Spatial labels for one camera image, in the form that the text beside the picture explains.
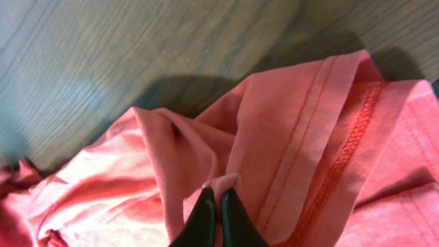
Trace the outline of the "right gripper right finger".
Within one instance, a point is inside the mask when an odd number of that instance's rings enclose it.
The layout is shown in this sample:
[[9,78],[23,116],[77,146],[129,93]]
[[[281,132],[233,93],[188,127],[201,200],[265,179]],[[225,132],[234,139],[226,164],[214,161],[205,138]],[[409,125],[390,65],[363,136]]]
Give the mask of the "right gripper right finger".
[[236,190],[222,196],[223,247],[269,247],[253,225]]

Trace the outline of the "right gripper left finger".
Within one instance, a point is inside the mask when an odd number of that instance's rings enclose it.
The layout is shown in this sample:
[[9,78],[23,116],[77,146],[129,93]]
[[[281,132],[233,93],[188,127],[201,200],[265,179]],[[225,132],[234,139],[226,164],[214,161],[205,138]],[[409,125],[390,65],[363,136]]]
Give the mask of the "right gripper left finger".
[[185,226],[169,247],[214,247],[216,209],[214,191],[205,187]]

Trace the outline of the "red t-shirt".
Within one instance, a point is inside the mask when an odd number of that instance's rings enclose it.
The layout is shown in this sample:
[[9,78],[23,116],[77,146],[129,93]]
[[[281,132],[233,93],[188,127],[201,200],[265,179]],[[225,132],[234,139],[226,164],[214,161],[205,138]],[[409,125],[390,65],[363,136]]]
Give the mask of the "red t-shirt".
[[236,189],[271,246],[437,246],[438,99],[365,50],[255,73],[195,119],[127,110],[59,172],[1,170],[2,246],[166,246]]

